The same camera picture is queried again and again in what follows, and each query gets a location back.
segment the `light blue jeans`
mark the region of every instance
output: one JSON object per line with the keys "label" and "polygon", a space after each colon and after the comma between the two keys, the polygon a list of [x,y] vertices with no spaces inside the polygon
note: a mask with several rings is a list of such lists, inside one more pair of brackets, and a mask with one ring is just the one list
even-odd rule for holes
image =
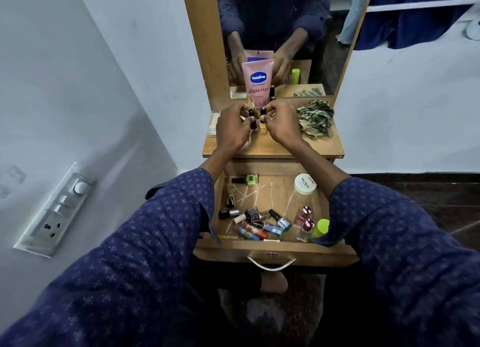
{"label": "light blue jeans", "polygon": [[355,31],[357,31],[358,23],[360,22],[361,12],[363,10],[363,5],[367,0],[351,0],[352,5],[348,15],[345,18],[345,23],[343,23],[343,29],[337,38],[342,44],[350,45],[353,41],[353,36],[355,36]]}

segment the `white rod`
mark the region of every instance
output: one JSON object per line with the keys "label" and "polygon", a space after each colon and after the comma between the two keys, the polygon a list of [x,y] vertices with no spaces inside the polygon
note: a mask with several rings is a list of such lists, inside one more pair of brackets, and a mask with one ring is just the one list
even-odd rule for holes
{"label": "white rod", "polygon": [[412,10],[412,9],[425,9],[428,7],[473,5],[478,2],[480,2],[480,0],[440,0],[440,1],[427,1],[427,2],[395,3],[393,5],[368,6],[367,12]]}

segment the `black pants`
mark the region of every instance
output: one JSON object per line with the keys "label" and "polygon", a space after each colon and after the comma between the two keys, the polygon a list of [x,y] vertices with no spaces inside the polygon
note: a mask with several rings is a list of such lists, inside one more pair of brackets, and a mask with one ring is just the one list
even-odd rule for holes
{"label": "black pants", "polygon": [[[392,324],[360,263],[346,268],[291,266],[284,273],[326,274],[323,314],[310,346],[395,346]],[[249,346],[220,305],[218,289],[258,293],[260,269],[243,263],[206,262],[192,256],[184,289],[163,346]]]}

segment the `person's left hand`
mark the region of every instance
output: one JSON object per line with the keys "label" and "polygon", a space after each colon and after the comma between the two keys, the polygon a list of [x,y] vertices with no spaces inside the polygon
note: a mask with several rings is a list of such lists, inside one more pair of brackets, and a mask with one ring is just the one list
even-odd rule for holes
{"label": "person's left hand", "polygon": [[250,138],[250,124],[255,117],[247,117],[242,122],[240,115],[243,111],[251,109],[247,103],[236,103],[225,108],[220,113],[217,122],[217,149],[222,149],[236,154]]}
{"label": "person's left hand", "polygon": [[280,47],[276,53],[274,53],[273,58],[272,84],[284,84],[290,75],[290,63],[293,56],[288,53],[287,50]]}

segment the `wooden mirror frame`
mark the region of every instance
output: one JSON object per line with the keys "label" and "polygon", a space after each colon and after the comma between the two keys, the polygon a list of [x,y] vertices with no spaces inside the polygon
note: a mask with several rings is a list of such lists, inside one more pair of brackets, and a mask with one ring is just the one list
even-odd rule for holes
{"label": "wooden mirror frame", "polygon": [[[361,19],[348,51],[335,94],[321,97],[282,97],[282,102],[291,103],[295,107],[303,106],[315,99],[329,101],[331,106],[335,104],[369,1],[366,0],[363,7]],[[213,112],[219,112],[235,103],[235,101],[239,101],[239,99],[230,97],[230,85],[226,72],[225,49],[217,0],[185,0],[185,6],[194,36],[195,47],[197,48],[205,87],[207,88],[210,108]]]}

